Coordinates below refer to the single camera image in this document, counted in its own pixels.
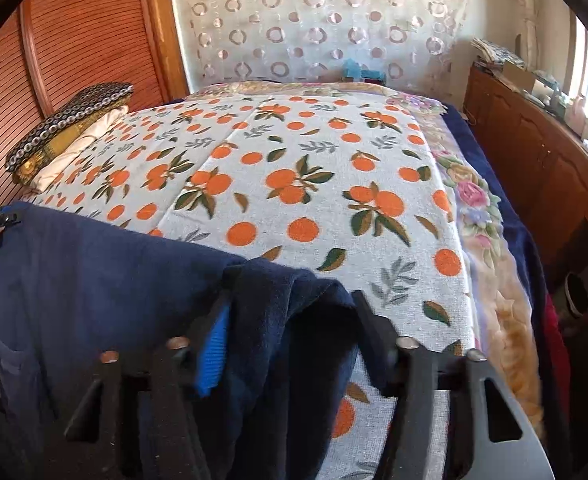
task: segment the bed sheet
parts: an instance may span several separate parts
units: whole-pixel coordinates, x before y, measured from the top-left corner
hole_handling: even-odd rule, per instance
[[[372,85],[214,86],[130,114],[34,202],[363,288],[429,348],[484,348],[540,430],[532,330],[519,319],[527,298],[498,202],[457,151],[443,110]],[[446,405],[440,398],[429,478],[442,468]],[[371,476],[392,409],[359,360],[319,478]]]

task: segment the wooden cabinet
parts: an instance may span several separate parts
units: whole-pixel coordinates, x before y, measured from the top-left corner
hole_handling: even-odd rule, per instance
[[[588,211],[588,156],[555,118],[472,69],[465,112],[505,194],[532,233],[548,281],[572,268],[570,240]]]

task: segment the pink rose print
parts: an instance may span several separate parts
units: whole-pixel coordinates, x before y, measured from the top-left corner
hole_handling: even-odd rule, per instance
[[[485,235],[476,235],[474,238],[476,238],[480,246],[484,249],[489,249],[492,246],[491,240]]]
[[[461,180],[456,184],[460,199],[472,207],[483,207],[490,205],[490,198],[487,193],[470,180]]]

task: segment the dark blue blanket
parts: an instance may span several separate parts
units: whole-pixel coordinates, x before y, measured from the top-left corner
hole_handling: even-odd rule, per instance
[[[544,409],[544,423],[547,433],[547,450],[549,460],[554,469],[557,480],[567,478],[570,474],[570,447],[567,421],[564,420],[558,399],[558,389],[552,370],[548,345],[544,333],[544,316],[546,294],[543,268],[538,257],[538,251],[523,222],[520,221],[505,192],[501,187],[494,170],[485,158],[474,134],[461,115],[451,105],[443,116],[445,124],[452,132],[461,152],[476,171],[487,181],[490,191],[501,198],[499,209],[503,216],[503,236],[507,241],[510,252],[516,259],[519,278],[532,304],[532,329],[538,352],[538,374],[542,386],[542,404]]]
[[[27,452],[79,370],[152,349],[210,309],[234,267],[228,361],[195,409],[212,478],[314,478],[357,353],[346,290],[307,270],[18,204],[0,237],[0,379]]]

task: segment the black patterned fabric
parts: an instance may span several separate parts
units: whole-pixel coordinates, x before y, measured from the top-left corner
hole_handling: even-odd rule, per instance
[[[44,142],[77,121],[108,107],[118,99],[131,94],[130,83],[100,83],[78,92],[56,113],[40,122],[33,130],[10,150],[5,161],[5,170],[13,172]]]

